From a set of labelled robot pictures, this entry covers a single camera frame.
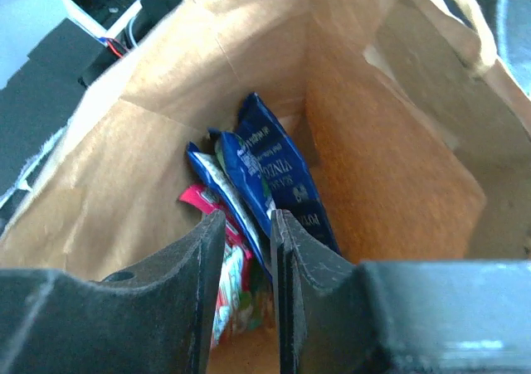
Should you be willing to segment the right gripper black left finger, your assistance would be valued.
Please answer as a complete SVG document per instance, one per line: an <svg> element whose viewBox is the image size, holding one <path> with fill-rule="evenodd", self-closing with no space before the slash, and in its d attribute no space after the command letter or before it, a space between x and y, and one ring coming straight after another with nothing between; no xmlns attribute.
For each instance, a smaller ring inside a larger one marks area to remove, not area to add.
<svg viewBox="0 0 531 374"><path fill-rule="evenodd" d="M1 273L4 373L203 373L226 218L100 282L61 270Z"/></svg>

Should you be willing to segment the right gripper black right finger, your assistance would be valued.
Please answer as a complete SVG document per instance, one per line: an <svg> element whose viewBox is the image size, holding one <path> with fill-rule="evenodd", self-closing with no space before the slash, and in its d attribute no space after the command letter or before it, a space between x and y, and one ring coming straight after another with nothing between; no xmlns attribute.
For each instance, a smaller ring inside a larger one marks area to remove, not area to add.
<svg viewBox="0 0 531 374"><path fill-rule="evenodd" d="M527 373L530 263L354 265L276 211L270 240L283 373Z"/></svg>

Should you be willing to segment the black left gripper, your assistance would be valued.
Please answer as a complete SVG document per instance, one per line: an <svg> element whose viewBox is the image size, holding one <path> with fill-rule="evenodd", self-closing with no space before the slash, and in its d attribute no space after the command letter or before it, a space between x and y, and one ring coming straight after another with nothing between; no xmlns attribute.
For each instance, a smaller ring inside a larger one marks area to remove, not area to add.
<svg viewBox="0 0 531 374"><path fill-rule="evenodd" d="M89 85L124 55L124 35L93 37L69 19L25 32L1 24L1 223L31 191Z"/></svg>

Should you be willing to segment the dark blue chips bag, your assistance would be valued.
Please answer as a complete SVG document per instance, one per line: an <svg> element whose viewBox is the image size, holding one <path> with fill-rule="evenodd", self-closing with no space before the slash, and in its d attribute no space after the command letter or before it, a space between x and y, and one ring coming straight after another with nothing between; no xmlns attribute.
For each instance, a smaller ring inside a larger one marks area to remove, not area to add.
<svg viewBox="0 0 531 374"><path fill-rule="evenodd" d="M332 251L339 245L324 204L292 138L261 97L248 95L233 131L209 129L212 153L187 146L193 170L227 205L251 251L270 271L272 214L287 210L316 240Z"/></svg>

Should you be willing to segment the brown paper bag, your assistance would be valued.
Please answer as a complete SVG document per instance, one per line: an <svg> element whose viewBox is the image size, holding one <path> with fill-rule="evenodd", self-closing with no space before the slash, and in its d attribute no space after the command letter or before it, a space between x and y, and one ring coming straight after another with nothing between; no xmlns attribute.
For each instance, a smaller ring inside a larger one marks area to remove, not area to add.
<svg viewBox="0 0 531 374"><path fill-rule="evenodd" d="M456 1L469 26L443 0L183 0L85 92L1 273L100 282L181 240L204 220L177 201L184 149L235 130L252 93L310 160L346 261L521 261L530 101ZM283 373L276 313L203 373Z"/></svg>

